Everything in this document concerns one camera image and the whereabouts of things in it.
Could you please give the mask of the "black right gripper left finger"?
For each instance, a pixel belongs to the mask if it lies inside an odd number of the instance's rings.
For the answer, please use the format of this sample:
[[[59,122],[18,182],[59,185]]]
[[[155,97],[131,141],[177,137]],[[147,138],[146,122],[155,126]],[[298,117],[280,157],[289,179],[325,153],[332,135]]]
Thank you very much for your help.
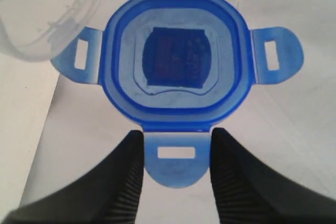
[[[133,130],[92,170],[11,211],[5,223],[135,223],[143,175],[144,136]]]

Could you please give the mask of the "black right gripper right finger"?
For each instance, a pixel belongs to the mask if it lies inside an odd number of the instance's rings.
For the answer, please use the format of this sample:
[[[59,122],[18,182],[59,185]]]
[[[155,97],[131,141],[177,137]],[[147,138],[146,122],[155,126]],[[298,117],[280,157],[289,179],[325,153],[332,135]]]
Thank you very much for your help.
[[[220,223],[335,223],[335,200],[283,176],[224,128],[212,131],[210,175]]]

